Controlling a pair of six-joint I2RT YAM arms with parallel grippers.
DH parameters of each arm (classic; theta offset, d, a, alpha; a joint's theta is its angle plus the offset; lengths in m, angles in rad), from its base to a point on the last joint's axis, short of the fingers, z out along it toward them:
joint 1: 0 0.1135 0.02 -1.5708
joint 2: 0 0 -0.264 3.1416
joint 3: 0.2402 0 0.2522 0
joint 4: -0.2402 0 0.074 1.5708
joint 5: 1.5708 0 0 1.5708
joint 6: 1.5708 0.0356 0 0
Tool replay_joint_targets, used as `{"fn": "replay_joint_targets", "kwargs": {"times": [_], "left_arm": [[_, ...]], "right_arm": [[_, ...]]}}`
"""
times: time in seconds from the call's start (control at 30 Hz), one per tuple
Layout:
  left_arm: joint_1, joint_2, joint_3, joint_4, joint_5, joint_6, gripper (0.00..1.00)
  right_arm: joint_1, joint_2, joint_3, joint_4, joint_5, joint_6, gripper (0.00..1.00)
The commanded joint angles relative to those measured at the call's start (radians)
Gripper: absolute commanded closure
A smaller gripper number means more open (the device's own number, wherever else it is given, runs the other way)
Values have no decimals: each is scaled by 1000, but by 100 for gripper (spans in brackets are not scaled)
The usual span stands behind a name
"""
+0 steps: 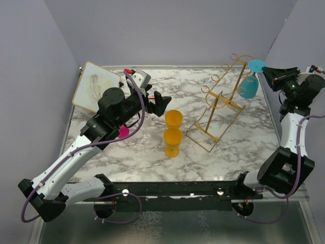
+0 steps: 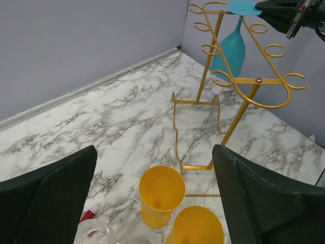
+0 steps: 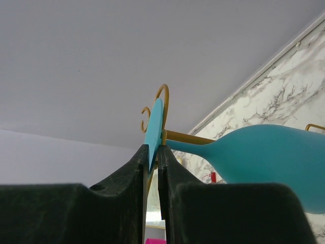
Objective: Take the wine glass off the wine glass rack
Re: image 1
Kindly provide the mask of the yellow wine glass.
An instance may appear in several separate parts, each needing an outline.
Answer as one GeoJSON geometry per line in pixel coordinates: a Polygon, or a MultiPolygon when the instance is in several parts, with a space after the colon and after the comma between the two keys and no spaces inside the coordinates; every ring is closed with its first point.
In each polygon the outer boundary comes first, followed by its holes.
{"type": "Polygon", "coordinates": [[[178,110],[170,110],[165,114],[165,123],[167,128],[179,129],[182,125],[183,115],[178,110]]]}
{"type": "Polygon", "coordinates": [[[178,128],[168,128],[163,135],[165,143],[165,154],[169,158],[175,158],[179,155],[179,146],[183,139],[183,133],[178,128]]]}

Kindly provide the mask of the blue plastic wine glass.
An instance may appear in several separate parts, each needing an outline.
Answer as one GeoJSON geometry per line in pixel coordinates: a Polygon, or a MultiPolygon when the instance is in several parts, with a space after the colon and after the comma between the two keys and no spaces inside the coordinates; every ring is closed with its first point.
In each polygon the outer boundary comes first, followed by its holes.
{"type": "Polygon", "coordinates": [[[259,59],[253,59],[248,63],[248,68],[253,72],[248,75],[238,88],[238,94],[244,99],[253,99],[256,96],[259,81],[256,74],[262,73],[262,68],[266,66],[266,63],[259,59]]]}

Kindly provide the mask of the pink plastic wine glass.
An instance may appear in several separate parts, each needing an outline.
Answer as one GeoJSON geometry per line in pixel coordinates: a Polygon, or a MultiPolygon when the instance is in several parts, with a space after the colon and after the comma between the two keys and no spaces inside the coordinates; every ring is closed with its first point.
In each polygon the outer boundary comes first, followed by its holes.
{"type": "Polygon", "coordinates": [[[124,138],[127,135],[129,135],[129,128],[126,126],[121,126],[119,129],[119,135],[118,138],[124,138]]]}

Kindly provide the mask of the gold wire glass rack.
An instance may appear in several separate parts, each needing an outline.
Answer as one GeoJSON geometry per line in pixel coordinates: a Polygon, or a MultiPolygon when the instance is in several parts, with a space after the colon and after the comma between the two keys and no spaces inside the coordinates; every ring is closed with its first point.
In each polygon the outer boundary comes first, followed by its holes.
{"type": "Polygon", "coordinates": [[[250,54],[230,55],[230,63],[221,65],[221,71],[211,76],[213,84],[201,88],[207,108],[187,129],[186,136],[207,152],[211,152],[246,107],[240,97],[240,85],[252,71],[250,54]]]}

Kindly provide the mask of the clear wine glass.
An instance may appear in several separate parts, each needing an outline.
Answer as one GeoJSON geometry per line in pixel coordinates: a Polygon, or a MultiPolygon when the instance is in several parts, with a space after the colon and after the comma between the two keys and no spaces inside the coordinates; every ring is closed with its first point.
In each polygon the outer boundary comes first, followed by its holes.
{"type": "Polygon", "coordinates": [[[144,121],[143,121],[143,124],[141,126],[142,137],[145,138],[145,139],[150,137],[150,133],[148,131],[148,128],[151,126],[151,123],[152,123],[151,114],[145,113],[144,121]]]}

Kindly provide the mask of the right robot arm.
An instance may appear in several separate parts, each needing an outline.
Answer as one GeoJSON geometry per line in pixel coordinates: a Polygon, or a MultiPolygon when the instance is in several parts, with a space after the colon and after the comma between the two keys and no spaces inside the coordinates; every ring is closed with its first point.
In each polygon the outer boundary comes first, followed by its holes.
{"type": "Polygon", "coordinates": [[[301,72],[297,67],[264,66],[261,71],[272,91],[285,95],[279,109],[281,141],[259,171],[239,175],[233,192],[237,198],[244,199],[266,189],[284,199],[295,193],[315,166],[306,151],[305,130],[312,118],[310,105],[324,88],[324,69],[311,65],[308,72],[301,72]]]}

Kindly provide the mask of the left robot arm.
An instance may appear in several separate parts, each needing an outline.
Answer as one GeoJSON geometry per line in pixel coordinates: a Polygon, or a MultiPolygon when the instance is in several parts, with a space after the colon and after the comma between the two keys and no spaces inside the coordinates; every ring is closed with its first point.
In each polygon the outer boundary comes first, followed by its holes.
{"type": "Polygon", "coordinates": [[[23,179],[18,188],[44,222],[57,218],[64,209],[76,202],[99,198],[108,200],[114,194],[114,185],[103,174],[87,182],[68,185],[71,177],[91,158],[109,144],[121,141],[119,130],[138,113],[153,113],[160,117],[171,97],[154,92],[154,102],[144,93],[130,89],[129,97],[122,89],[107,89],[98,101],[99,110],[81,129],[75,141],[47,170],[34,179],[23,179]]]}

